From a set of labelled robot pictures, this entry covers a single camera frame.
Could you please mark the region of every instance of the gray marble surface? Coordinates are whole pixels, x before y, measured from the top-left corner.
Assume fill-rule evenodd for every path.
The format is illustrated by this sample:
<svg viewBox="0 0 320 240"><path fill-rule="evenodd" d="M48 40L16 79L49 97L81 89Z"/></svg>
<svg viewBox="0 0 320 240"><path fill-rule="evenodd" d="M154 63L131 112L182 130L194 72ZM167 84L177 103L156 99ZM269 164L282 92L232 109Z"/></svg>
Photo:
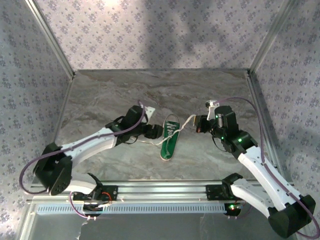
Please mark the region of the gray marble surface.
<svg viewBox="0 0 320 240"><path fill-rule="evenodd" d="M181 123L191 114L207 114L205 102L209 99L241 96L251 100L244 74L243 71L77 72L57 143L74 142L98 131L126 114L137 100L156 108L150 123L161 125L172 113L178 115ZM258 140L259 125L252 107L241 100L226 104L236 112L240 128ZM192 123L180 133L171 161L161 160L160 146L136 142L100 152L75 169L93 173L102 181L220 180L231 173L254 178L231 154L218 150L208 133L195 133Z"/></svg>

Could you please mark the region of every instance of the white cable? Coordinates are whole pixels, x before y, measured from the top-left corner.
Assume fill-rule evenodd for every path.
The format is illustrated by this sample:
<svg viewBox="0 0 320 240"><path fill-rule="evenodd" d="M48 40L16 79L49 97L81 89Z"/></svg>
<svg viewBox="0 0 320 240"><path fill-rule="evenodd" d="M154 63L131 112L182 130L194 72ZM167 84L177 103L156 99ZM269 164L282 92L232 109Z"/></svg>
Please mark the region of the white cable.
<svg viewBox="0 0 320 240"><path fill-rule="evenodd" d="M153 142L151 142L151 141L141 141L141 140L137 140L137 141L138 141L138 142L141 142L141 143L145 143L145 144L152 144L152 145L154 145L154 146L159 146L159 145L161 145L163 142L165 142L166 140L172 138L173 135L175 135L176 133L178 133L178 132L180 132L182 129L184 129L185 126L187 125L187 123L190 122L190 120L191 120L192 118L194 118L195 116L197 116L197 115L192 114L190 117L188 117L188 119L184 122L184 124L182 125L182 127L181 127L180 129L175 130L172 135L167 136L166 138L164 138L164 139L163 139L161 142L159 142L159 143L153 143Z"/></svg>

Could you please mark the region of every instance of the red wire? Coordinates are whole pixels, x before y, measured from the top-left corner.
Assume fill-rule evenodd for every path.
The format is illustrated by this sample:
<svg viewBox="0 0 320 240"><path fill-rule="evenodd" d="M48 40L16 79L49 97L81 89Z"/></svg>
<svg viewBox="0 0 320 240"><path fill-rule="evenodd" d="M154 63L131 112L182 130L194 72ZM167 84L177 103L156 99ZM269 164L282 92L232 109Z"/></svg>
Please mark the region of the red wire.
<svg viewBox="0 0 320 240"><path fill-rule="evenodd" d="M112 198L108 192L103 191L102 194L106 194L109 197L109 201L112 203Z"/></svg>

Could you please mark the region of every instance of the vent grille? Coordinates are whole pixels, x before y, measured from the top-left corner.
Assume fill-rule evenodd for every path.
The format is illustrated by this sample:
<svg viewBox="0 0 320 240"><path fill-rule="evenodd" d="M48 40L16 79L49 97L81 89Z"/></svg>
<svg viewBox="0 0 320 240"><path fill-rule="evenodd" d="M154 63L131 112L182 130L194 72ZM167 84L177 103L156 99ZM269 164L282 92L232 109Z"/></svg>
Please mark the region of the vent grille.
<svg viewBox="0 0 320 240"><path fill-rule="evenodd" d="M75 205L82 212L82 205ZM70 214L74 210L68 203L39 204L38 214ZM223 203L121 203L105 206L101 214L187 214L187 213L225 213Z"/></svg>

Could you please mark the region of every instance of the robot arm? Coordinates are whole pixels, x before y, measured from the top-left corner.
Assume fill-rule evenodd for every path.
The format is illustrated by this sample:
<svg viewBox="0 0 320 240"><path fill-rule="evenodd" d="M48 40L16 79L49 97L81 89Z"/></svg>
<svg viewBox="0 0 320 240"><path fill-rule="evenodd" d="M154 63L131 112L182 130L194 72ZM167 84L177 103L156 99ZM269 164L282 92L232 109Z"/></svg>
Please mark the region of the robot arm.
<svg viewBox="0 0 320 240"><path fill-rule="evenodd" d="M131 137L144 135L149 139L156 139L162 135L163 128L159 125L148 124L155 109L145 107L145 116L137 127L124 133L126 129L134 126L142 117L141 106L133 106L126 116L121 116L96 133L78 141L57 146L54 142L47 145L42 155L62 151L57 155L44 158L37 162L33 169L34 174L52 196L63 191L79 192L89 195L92 200L100 200L104 187L91 173L81 174L74 167L89 157L126 143Z"/></svg>
<svg viewBox="0 0 320 240"><path fill-rule="evenodd" d="M310 195L302 196L279 174L262 155L261 148L251 135L239 129L236 114L230 106L219 106L213 102L206 104L209 108L208 116L195 117L196 132L209 132L213 140L220 139L226 152L241 162L265 190L261 191L261 188L234 173L222 180L226 197L243 199L255 207L268 218L273 230L283 238L309 224L312 219L295 199L301 201L312 214L315 200Z"/></svg>

